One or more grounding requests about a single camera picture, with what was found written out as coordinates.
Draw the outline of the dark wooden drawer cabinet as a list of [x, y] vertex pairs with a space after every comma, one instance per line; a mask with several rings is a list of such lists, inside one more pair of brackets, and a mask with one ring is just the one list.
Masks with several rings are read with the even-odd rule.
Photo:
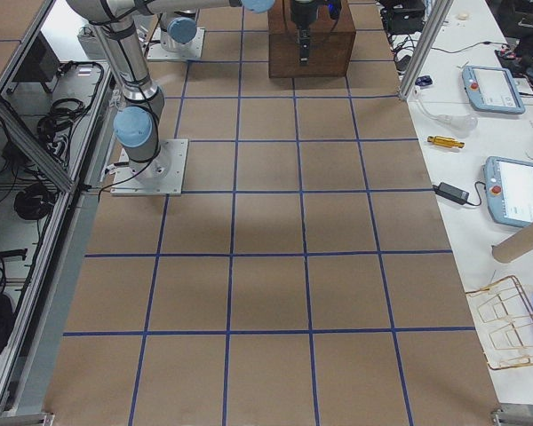
[[308, 64], [300, 66], [297, 28], [290, 20], [290, 1], [268, 11], [268, 74], [271, 78], [342, 77], [346, 74], [356, 30], [347, 1], [326, 1], [310, 27]]

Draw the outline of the small blue device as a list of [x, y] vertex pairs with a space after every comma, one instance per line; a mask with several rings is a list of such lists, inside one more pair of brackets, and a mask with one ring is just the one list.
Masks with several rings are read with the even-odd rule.
[[415, 81], [415, 84], [419, 87], [428, 87], [433, 83], [433, 79], [430, 75], [421, 75]]

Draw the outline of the far blue teach pendant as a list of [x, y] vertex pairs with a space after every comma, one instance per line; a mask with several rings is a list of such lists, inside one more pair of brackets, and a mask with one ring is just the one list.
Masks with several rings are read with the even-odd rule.
[[515, 115], [525, 112], [516, 82], [508, 69], [464, 66], [462, 80], [474, 110]]

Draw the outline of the blue teach pendant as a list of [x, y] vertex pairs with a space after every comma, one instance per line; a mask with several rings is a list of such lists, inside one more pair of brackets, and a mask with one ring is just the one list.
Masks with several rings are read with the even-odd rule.
[[488, 210], [496, 223], [514, 227], [533, 223], [533, 162], [490, 156], [483, 174]]
[[464, 66], [462, 80], [474, 110], [515, 115], [525, 112], [516, 82], [508, 69]]

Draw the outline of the black power adapter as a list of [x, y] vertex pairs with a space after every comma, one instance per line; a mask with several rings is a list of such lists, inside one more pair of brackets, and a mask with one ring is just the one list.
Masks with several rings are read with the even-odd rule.
[[458, 205], [465, 205], [468, 202], [469, 192], [445, 182], [433, 185], [433, 190], [436, 195]]

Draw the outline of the near blue teach pendant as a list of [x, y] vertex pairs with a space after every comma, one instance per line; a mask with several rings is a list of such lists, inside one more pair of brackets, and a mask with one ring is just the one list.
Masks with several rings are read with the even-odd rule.
[[514, 227], [533, 223], [533, 162], [490, 156], [483, 174], [488, 210], [496, 223]]

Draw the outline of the cardboard tube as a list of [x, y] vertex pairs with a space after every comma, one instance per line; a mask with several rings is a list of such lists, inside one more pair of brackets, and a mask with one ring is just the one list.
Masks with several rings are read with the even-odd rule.
[[533, 250], [533, 223], [492, 247], [492, 256], [508, 264]]

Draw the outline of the aluminium frame post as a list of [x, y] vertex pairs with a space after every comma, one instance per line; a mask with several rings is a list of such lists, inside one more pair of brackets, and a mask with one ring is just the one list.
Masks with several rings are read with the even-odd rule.
[[434, 2], [432, 11], [424, 25], [423, 32], [418, 39], [410, 63], [402, 78], [398, 90], [399, 99], [407, 100], [412, 93], [415, 82], [420, 75], [426, 58], [433, 47], [434, 40], [442, 28], [442, 23], [447, 17], [452, 4], [452, 0], [438, 0]]

